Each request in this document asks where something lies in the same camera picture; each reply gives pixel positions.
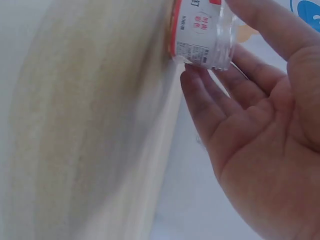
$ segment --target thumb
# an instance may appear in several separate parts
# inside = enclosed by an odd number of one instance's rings
[[[293,54],[287,72],[306,137],[320,146],[320,45]]]

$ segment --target red stripe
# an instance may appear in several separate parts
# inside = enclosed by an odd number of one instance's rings
[[[172,32],[171,32],[171,55],[173,57],[176,56],[176,35],[177,35],[177,27],[178,27],[181,3],[182,3],[182,0],[177,0],[174,7],[174,16],[173,16],[173,22],[172,22],[173,25],[172,25]]]
[[[211,4],[221,5],[221,0],[209,0]]]

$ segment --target red label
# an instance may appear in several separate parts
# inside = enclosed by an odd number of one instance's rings
[[[209,0],[211,4],[221,5],[221,0]]]

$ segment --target clear plastic cup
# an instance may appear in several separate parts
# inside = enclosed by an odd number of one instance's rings
[[[227,70],[237,28],[237,17],[225,0],[175,0],[169,52],[178,63]]]

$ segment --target palm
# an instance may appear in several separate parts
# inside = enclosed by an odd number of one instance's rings
[[[320,134],[299,117],[303,109],[298,107],[309,92],[294,93],[286,74],[240,46],[234,62],[248,78],[235,67],[215,72],[231,98],[208,71],[186,66],[181,83],[189,110],[234,207],[258,231],[290,219],[293,224],[285,234],[294,237],[320,216],[320,209],[315,211],[320,182],[310,182],[320,169]],[[309,196],[313,206],[302,196]],[[273,232],[263,235],[281,239]]]

